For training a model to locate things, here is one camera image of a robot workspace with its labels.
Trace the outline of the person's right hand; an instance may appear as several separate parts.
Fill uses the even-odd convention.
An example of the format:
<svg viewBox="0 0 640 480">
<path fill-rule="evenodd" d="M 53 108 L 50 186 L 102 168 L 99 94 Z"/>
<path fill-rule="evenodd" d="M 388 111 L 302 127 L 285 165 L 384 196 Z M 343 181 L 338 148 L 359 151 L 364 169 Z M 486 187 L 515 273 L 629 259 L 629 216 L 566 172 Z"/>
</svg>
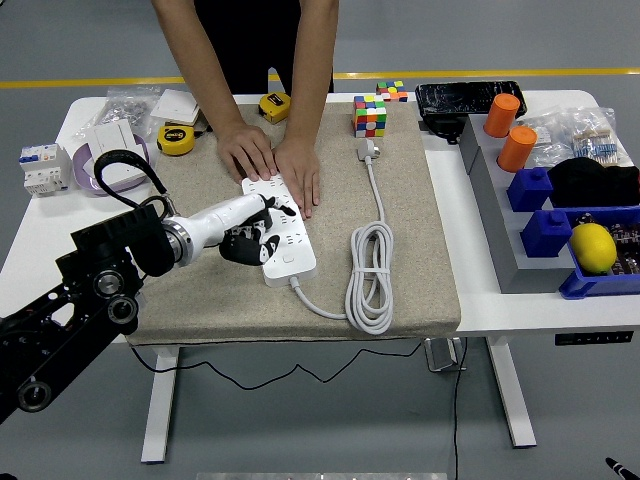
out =
<svg viewBox="0 0 640 480">
<path fill-rule="evenodd" d="M 216 126 L 217 152 L 233 180 L 269 180 L 277 173 L 270 139 L 243 120 Z"/>
</svg>

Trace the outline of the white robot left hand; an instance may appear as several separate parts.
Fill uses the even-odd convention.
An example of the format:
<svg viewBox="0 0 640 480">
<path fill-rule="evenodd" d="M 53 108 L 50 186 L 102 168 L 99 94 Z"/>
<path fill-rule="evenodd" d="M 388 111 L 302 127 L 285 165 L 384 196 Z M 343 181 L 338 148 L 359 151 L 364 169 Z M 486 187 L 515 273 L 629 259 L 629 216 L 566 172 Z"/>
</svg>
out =
<svg viewBox="0 0 640 480">
<path fill-rule="evenodd" d="M 295 217 L 296 211 L 277 197 L 245 194 L 218 203 L 179 224 L 186 231 L 184 265 L 197 259 L 205 247 L 219 247 L 220 255 L 229 261 L 249 265 L 264 265 L 276 252 L 280 237 L 266 238 L 273 222 L 270 209 Z"/>
</svg>

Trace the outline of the black-white robot right hand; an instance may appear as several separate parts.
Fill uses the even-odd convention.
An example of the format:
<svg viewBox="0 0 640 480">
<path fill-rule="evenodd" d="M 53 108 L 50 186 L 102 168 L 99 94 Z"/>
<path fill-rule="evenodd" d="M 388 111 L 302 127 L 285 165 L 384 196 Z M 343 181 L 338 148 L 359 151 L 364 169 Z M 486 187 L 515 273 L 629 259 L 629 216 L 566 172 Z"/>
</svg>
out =
<svg viewBox="0 0 640 480">
<path fill-rule="evenodd" d="M 624 480 L 638 480 L 639 477 L 624 467 L 621 463 L 617 462 L 613 458 L 606 457 L 606 464 L 614 471 L 616 475 Z"/>
</svg>

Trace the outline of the person's left hand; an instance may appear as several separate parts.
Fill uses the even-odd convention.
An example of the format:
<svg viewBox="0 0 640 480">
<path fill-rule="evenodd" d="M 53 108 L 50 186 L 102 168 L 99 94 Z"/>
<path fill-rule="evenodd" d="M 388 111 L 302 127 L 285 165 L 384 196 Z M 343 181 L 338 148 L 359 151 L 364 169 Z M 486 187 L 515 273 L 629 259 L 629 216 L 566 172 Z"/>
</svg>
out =
<svg viewBox="0 0 640 480">
<path fill-rule="evenodd" d="M 320 201 L 320 162 L 314 143 L 286 136 L 274 149 L 274 158 L 302 218 L 310 219 Z"/>
</svg>

